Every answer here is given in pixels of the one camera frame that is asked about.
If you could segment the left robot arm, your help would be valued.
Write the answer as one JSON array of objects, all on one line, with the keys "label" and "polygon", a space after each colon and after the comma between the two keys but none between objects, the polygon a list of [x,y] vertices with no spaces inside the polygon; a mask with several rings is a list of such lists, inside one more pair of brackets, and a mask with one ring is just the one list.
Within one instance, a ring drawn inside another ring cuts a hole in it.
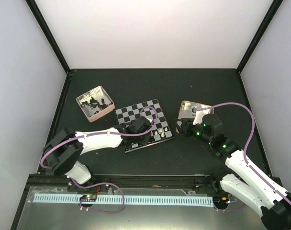
[{"label": "left robot arm", "polygon": [[90,169],[78,161],[79,157],[100,149],[147,144],[152,123],[152,120],[141,116],[127,125],[102,131],[73,132],[66,128],[44,147],[41,167],[51,169],[55,176],[65,175],[78,183],[84,191],[90,191],[95,186],[95,179]]}]

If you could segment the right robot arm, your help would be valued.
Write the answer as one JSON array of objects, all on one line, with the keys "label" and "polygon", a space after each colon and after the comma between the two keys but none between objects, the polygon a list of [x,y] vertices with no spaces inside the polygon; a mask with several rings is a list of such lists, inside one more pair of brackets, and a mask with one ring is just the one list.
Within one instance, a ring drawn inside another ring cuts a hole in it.
[{"label": "right robot arm", "polygon": [[213,192],[225,191],[237,197],[260,216],[268,230],[291,230],[291,192],[267,176],[224,135],[217,115],[206,114],[199,123],[191,118],[177,119],[177,130],[185,137],[203,141],[225,165],[212,175]]}]

